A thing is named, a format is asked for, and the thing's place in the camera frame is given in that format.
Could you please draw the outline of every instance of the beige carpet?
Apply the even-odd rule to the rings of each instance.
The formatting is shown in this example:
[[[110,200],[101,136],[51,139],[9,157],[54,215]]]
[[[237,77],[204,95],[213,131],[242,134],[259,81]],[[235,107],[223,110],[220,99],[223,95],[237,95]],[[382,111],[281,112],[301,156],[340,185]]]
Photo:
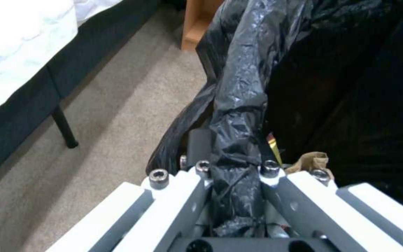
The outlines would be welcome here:
[[[44,251],[121,182],[142,181],[206,81],[197,55],[179,49],[181,25],[161,7],[62,103],[78,148],[48,118],[0,167],[0,251]]]

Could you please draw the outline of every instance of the mattress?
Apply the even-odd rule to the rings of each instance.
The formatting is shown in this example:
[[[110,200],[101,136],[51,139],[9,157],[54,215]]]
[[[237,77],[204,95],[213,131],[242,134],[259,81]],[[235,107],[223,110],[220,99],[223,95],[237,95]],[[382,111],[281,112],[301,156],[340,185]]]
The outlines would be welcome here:
[[[0,0],[0,105],[77,34],[121,0]]]

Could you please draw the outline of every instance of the bed leg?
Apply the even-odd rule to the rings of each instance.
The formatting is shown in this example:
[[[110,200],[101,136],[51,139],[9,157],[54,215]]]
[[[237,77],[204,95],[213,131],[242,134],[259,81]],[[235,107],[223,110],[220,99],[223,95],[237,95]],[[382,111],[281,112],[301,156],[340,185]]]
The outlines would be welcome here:
[[[54,121],[56,121],[57,127],[63,135],[66,146],[70,149],[77,147],[79,143],[74,138],[71,128],[69,127],[66,117],[64,117],[63,111],[59,105],[53,110],[51,115],[54,118]]]

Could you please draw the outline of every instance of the metal bolt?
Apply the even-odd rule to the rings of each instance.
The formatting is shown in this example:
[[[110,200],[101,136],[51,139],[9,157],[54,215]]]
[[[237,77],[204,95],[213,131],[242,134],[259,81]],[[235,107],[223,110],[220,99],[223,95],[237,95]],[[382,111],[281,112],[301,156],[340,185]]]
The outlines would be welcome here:
[[[325,186],[327,186],[329,181],[331,180],[329,174],[327,174],[327,172],[323,171],[322,169],[313,169],[312,171],[310,171],[310,175],[312,175],[312,177],[316,178]]]
[[[184,169],[186,168],[186,165],[188,164],[188,158],[186,155],[181,155],[179,157],[179,168]]]
[[[261,167],[261,174],[264,177],[276,177],[280,172],[280,166],[273,160],[265,160]]]
[[[161,190],[169,185],[169,174],[165,169],[154,169],[149,174],[150,186],[154,189]]]
[[[195,164],[195,173],[202,179],[209,179],[211,164],[207,160],[200,160]]]

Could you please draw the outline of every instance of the wooden cabinet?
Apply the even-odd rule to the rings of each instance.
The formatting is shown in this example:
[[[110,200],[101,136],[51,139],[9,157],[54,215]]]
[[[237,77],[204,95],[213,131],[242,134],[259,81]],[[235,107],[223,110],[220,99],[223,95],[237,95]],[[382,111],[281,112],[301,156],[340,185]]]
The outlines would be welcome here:
[[[217,8],[224,0],[187,0],[184,14],[182,50],[195,50],[208,29]]]

